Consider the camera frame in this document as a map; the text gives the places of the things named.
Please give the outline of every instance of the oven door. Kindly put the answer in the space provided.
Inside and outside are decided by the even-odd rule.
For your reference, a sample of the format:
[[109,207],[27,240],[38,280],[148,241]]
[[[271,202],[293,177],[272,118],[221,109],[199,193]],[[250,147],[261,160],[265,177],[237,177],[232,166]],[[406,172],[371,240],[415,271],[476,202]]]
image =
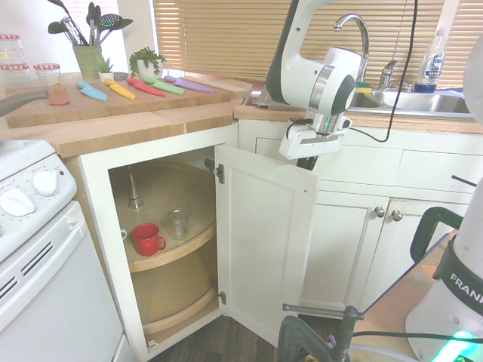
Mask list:
[[122,326],[79,204],[0,264],[2,360],[110,362]]

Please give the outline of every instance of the dish soap bottle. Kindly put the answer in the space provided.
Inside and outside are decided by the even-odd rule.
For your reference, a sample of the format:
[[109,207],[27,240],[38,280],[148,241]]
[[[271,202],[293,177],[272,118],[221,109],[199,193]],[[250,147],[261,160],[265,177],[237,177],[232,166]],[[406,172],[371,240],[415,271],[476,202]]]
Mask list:
[[423,62],[417,71],[417,80],[414,86],[415,92],[432,93],[435,91],[443,69],[445,45],[446,28],[441,27],[436,32],[436,36],[426,54],[424,54]]

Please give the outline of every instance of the drawer knob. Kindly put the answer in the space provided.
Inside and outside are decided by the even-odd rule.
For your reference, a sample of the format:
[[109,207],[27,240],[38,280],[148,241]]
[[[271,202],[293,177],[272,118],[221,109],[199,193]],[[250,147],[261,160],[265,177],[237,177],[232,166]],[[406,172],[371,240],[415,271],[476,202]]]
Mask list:
[[402,213],[399,210],[394,210],[391,212],[392,219],[394,221],[401,221],[402,220]]
[[384,215],[386,215],[386,211],[384,211],[384,208],[382,206],[374,208],[374,212],[376,213],[377,217],[384,217]]

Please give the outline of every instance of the plant pot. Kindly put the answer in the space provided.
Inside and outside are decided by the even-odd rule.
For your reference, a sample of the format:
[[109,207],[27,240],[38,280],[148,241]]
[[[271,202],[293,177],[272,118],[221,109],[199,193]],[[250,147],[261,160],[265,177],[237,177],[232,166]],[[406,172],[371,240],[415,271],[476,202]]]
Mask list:
[[151,77],[151,78],[161,78],[163,74],[163,63],[158,60],[159,62],[159,73],[155,74],[154,73],[154,66],[151,62],[149,62],[149,65],[146,67],[144,65],[144,61],[141,59],[137,60],[137,68],[139,69],[139,79],[143,79],[145,77]]
[[114,72],[110,72],[110,73],[101,73],[101,72],[99,72],[99,79],[102,82],[104,82],[106,79],[112,79],[112,80],[114,80]]
[[102,59],[100,47],[82,47],[74,45],[75,58],[81,69],[83,79],[99,79],[100,62]]

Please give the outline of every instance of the stove knob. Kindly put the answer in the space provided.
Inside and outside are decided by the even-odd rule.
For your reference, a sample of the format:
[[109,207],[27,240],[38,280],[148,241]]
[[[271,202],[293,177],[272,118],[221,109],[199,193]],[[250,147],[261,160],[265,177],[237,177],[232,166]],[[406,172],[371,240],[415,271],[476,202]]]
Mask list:
[[33,202],[19,189],[11,189],[1,194],[0,206],[12,216],[25,216],[35,211]]
[[57,172],[40,171],[33,177],[33,187],[42,196],[57,194]]

